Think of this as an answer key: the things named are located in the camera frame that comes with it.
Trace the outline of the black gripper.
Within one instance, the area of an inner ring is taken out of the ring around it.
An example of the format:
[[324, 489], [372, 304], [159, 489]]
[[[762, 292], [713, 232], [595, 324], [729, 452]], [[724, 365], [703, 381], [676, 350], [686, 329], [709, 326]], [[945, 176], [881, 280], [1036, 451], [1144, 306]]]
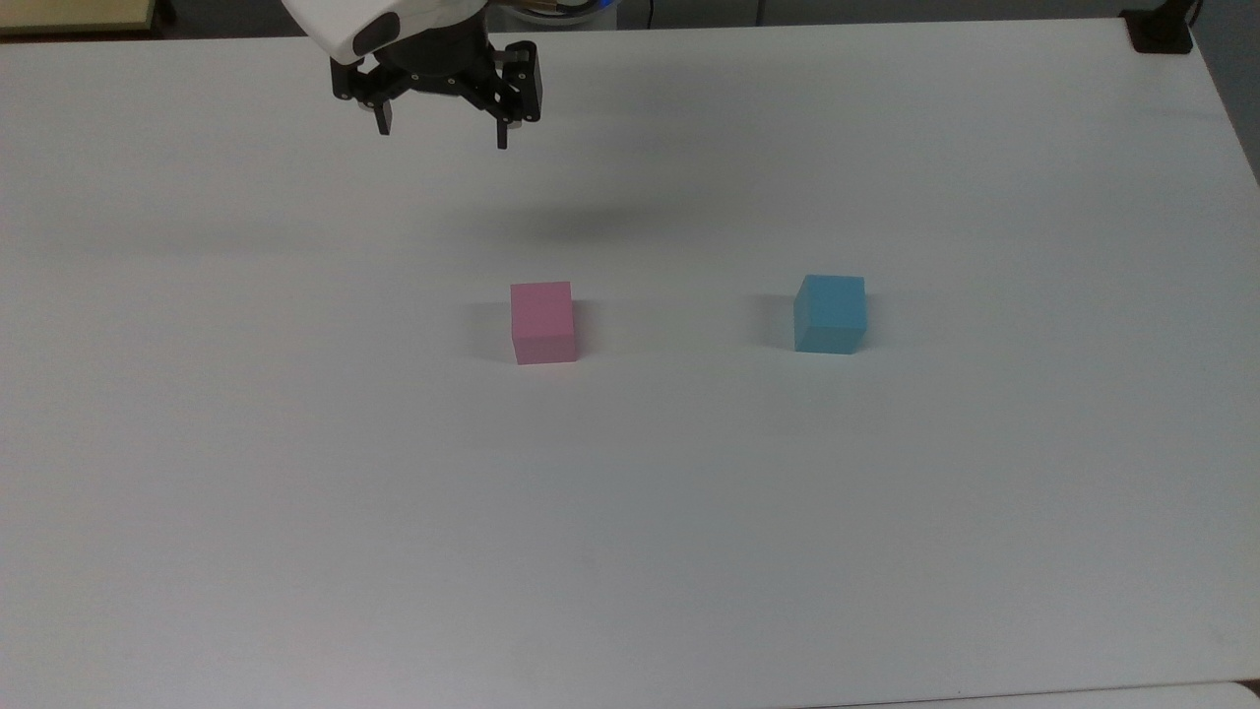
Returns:
[[496, 145], [508, 149], [509, 131], [541, 118], [541, 69], [536, 42], [496, 49], [486, 18], [472, 14], [454, 26], [401, 37], [373, 53], [377, 64], [341, 64], [330, 58], [330, 82], [338, 99], [352, 99], [373, 113], [378, 133], [392, 133], [393, 98], [408, 89], [478, 99], [496, 125]]

